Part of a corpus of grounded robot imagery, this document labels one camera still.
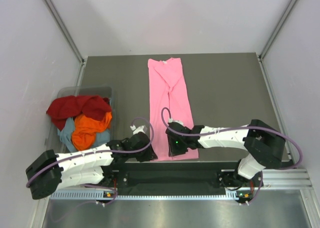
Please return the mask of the pink t shirt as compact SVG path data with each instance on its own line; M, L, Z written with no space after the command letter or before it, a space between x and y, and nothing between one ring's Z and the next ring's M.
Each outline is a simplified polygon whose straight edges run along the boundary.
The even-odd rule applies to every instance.
M166 61L149 59L147 67L149 76L149 121L154 129L152 148L158 157L157 160L198 159L198 150L190 148L187 149L185 154L169 156L166 127L161 118L161 111L166 107L170 110L174 119L181 121L189 129L194 126L181 59L170 58Z

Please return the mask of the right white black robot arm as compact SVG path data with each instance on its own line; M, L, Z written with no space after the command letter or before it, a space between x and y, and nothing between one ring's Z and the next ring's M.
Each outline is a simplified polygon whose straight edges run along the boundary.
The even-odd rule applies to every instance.
M188 128L180 121L172 120L165 131L169 155L183 155L188 149L234 148L248 152L240 159L234 172L217 173L220 186L239 189L249 183L264 169L279 169L286 140L279 132L259 119L237 129L195 125Z

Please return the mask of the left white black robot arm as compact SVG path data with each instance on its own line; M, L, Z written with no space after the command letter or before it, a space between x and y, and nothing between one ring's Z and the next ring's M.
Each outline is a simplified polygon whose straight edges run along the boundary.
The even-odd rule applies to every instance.
M55 153L47 150L26 169L26 186L33 200L75 186L113 187L115 165L130 158L139 162L157 159L152 141L152 136L139 131L130 138L111 140L84 151Z

